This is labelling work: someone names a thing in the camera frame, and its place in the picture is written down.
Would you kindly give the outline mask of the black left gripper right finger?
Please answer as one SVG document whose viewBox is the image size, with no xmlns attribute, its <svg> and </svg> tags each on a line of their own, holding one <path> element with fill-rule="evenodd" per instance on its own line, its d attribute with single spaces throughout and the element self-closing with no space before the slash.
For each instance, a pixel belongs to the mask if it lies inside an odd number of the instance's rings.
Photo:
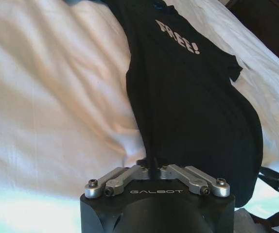
<svg viewBox="0 0 279 233">
<path fill-rule="evenodd" d="M 219 198 L 230 196 L 230 185 L 225 179 L 214 178 L 193 166 L 163 165 L 157 168 L 156 177 L 167 181 L 178 180 L 187 187 L 189 193 L 199 196 L 210 194 Z"/>
</svg>

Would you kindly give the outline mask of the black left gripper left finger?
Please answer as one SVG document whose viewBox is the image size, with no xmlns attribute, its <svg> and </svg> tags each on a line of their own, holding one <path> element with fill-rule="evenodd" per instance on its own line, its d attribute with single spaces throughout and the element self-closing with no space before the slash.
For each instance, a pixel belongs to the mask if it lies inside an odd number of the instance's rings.
<svg viewBox="0 0 279 233">
<path fill-rule="evenodd" d="M 124 192 L 124 188 L 134 180 L 151 178 L 152 167 L 146 159 L 137 160 L 131 167 L 117 167 L 100 178 L 90 179 L 85 185 L 86 198 L 114 197 Z"/>
</svg>

